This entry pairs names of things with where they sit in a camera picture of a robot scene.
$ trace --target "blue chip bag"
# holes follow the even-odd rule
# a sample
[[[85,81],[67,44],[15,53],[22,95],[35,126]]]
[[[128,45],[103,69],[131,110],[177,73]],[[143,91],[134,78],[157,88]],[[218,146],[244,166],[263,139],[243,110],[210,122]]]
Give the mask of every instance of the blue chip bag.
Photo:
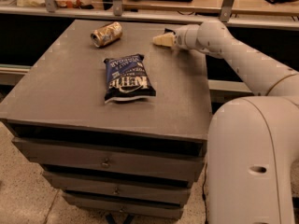
[[[144,68],[143,59],[143,55],[136,54],[104,60],[107,71],[105,103],[156,96],[156,90],[151,86]]]

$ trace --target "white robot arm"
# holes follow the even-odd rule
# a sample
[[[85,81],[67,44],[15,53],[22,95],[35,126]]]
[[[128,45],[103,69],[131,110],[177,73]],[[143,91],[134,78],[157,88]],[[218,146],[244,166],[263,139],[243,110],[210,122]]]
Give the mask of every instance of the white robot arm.
[[[211,121],[209,223],[294,224],[290,171],[299,158],[298,72],[235,39],[220,21],[182,26],[174,43],[223,58],[261,96],[235,99]]]

